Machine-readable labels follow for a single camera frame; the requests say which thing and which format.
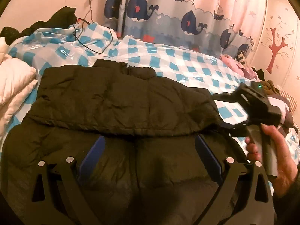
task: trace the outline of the wall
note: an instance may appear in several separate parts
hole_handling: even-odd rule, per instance
[[[102,23],[106,0],[91,0],[93,20]],[[76,16],[83,18],[89,11],[89,0],[11,0],[0,17],[0,31],[4,26],[22,31],[33,23],[47,21],[64,6],[76,7]]]
[[[251,66],[262,68],[272,80],[300,104],[300,29],[299,19],[287,0],[267,0],[261,38]],[[294,120],[300,122],[300,106]]]

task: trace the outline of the blue gripper pad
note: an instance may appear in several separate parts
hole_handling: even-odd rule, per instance
[[[223,183],[222,167],[200,135],[195,138],[195,148],[211,180],[221,185]]]
[[[89,179],[104,149],[105,138],[100,136],[79,166],[77,181],[80,185]]]

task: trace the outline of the finger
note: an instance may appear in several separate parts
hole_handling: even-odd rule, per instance
[[[277,128],[275,126],[267,126],[265,124],[261,124],[261,126],[262,131],[273,139],[278,159],[286,159],[290,157],[290,150],[285,143],[283,135],[277,130]]]
[[[248,144],[246,147],[246,150],[250,153],[250,154],[255,154],[258,153],[258,147],[256,146],[256,144]]]
[[[250,144],[250,138],[248,136],[245,138],[245,143]]]
[[[258,154],[258,153],[254,153],[254,154],[248,153],[247,159],[248,159],[249,161],[260,161],[260,162],[262,162],[261,155]]]

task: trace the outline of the black puffer jacket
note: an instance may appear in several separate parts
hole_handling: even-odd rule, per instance
[[[102,134],[105,151],[82,192],[103,224],[193,224],[218,187],[195,136],[220,121],[207,89],[157,77],[152,68],[105,60],[48,68],[36,102],[4,143],[1,190],[23,217],[37,163],[83,155]],[[236,158],[233,139],[204,136]],[[234,201],[225,205],[223,218]]]

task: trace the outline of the tree trunk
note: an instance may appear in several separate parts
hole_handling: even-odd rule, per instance
[[[284,42],[285,39],[282,38],[280,46],[277,46],[276,43],[275,43],[276,27],[274,27],[274,29],[272,29],[272,28],[270,28],[270,29],[272,31],[272,37],[273,37],[272,45],[269,45],[269,48],[272,50],[272,58],[271,58],[271,61],[269,63],[269,66],[267,67],[267,71],[272,74],[272,69],[273,69],[273,65],[274,65],[277,53],[279,52],[279,50],[281,48],[283,48],[284,46],[288,46],[288,45]]]

